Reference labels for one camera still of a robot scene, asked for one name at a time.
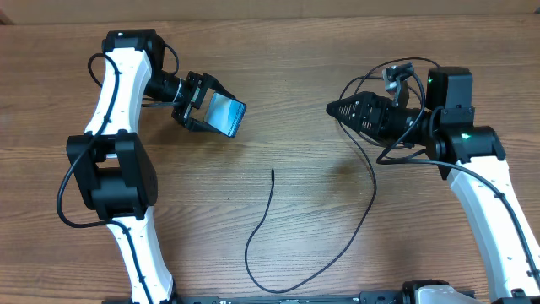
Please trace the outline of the blue Galaxy smartphone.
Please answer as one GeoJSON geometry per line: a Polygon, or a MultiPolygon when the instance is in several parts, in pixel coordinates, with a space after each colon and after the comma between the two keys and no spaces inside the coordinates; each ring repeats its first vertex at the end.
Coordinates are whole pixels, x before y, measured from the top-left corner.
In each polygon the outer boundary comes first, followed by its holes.
{"type": "Polygon", "coordinates": [[[228,138],[234,138],[245,113],[245,103],[215,92],[204,121],[228,138]]]}

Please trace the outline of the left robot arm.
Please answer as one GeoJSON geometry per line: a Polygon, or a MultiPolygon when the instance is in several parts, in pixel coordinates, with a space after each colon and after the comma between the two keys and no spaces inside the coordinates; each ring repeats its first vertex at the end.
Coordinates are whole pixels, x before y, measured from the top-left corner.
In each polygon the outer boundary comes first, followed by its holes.
{"type": "Polygon", "coordinates": [[[185,79],[163,69],[170,46],[154,29],[113,30],[102,41],[105,76],[92,119],[67,140],[70,167],[86,207],[97,213],[120,249],[131,283],[130,303],[179,303],[154,225],[158,180],[138,136],[144,98],[170,106],[192,132],[233,138],[246,113],[214,76],[190,72],[185,79]]]}

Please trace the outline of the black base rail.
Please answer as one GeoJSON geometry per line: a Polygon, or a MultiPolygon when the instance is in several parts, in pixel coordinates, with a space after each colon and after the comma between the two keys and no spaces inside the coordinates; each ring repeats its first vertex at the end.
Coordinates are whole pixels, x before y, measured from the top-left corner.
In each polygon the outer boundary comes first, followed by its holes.
{"type": "MultiPolygon", "coordinates": [[[[413,303],[412,291],[406,291],[405,287],[409,287],[406,282],[403,289],[400,291],[394,290],[377,290],[377,291],[361,291],[357,296],[296,296],[296,297],[239,297],[224,299],[217,296],[178,296],[174,291],[172,300],[162,301],[160,303],[173,304],[403,304],[413,303]]],[[[450,300],[433,300],[429,303],[482,303],[475,298],[474,291],[465,291],[460,293],[452,291],[443,292],[443,296],[454,296],[450,300]]],[[[130,299],[108,299],[102,302],[103,304],[133,304],[130,299]]]]}

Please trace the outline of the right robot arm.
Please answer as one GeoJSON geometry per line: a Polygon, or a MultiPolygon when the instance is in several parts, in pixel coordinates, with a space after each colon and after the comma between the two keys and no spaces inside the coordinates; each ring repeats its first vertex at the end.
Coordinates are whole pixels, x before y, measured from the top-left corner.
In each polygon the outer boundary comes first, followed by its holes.
{"type": "Polygon", "coordinates": [[[510,179],[495,130],[474,123],[473,76],[435,66],[408,107],[410,63],[386,68],[388,96],[363,91],[327,104],[326,112],[381,145],[381,165],[432,165],[464,209],[484,263],[493,303],[539,301],[539,244],[510,179]]]}

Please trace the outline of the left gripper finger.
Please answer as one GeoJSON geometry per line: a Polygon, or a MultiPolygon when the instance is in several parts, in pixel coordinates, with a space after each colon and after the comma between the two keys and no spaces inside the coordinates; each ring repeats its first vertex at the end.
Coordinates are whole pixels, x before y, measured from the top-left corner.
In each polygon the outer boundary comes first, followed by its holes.
{"type": "Polygon", "coordinates": [[[205,85],[222,96],[235,100],[236,97],[232,95],[214,76],[205,75],[205,85]]]}
{"type": "Polygon", "coordinates": [[[201,122],[197,119],[194,119],[192,117],[188,117],[185,122],[185,128],[190,132],[203,132],[203,133],[217,133],[221,134],[221,132],[215,128],[212,127],[210,124],[206,122],[201,122]]]}

